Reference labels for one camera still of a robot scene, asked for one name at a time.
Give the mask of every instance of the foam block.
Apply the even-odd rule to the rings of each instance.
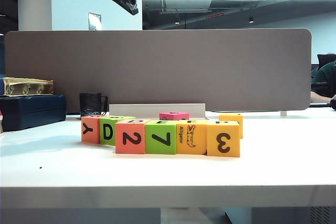
[[[149,120],[132,119],[116,123],[116,153],[145,154],[145,124]]]
[[[186,112],[160,112],[160,120],[188,120],[189,113]]]
[[[146,153],[176,154],[176,123],[172,120],[151,120],[145,125]]]
[[[206,120],[180,120],[176,124],[176,153],[206,152]]]
[[[134,116],[111,115],[99,119],[100,143],[115,145],[116,123],[123,120],[135,119]]]
[[[239,135],[243,138],[243,115],[239,113],[221,113],[219,114],[220,121],[237,121],[239,123]]]
[[[208,122],[207,155],[222,157],[240,157],[240,137],[238,122]]]
[[[105,115],[82,116],[82,142],[99,144],[99,119]]]

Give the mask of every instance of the coffee mug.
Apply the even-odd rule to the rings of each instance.
[[[108,97],[101,93],[79,93],[80,116],[103,115],[107,112]]]

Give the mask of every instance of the green block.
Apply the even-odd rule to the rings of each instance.
[[[135,119],[134,116],[112,115],[99,118],[99,136],[101,144],[115,146],[116,123],[126,119]]]
[[[145,124],[145,152],[176,154],[176,123],[173,120],[152,120]]]

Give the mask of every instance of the yellow block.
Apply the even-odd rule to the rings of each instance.
[[[221,157],[240,157],[240,137],[238,122],[208,122],[207,155]]]
[[[239,135],[240,138],[243,138],[243,115],[237,113],[222,113],[219,114],[220,121],[237,121],[240,125],[239,127]]]
[[[206,120],[179,120],[176,124],[176,153],[206,152]]]

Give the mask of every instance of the person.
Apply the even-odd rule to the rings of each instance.
[[[313,87],[310,92],[312,103],[330,103],[336,99],[336,61],[325,64],[320,68],[311,83],[327,82],[327,87]]]

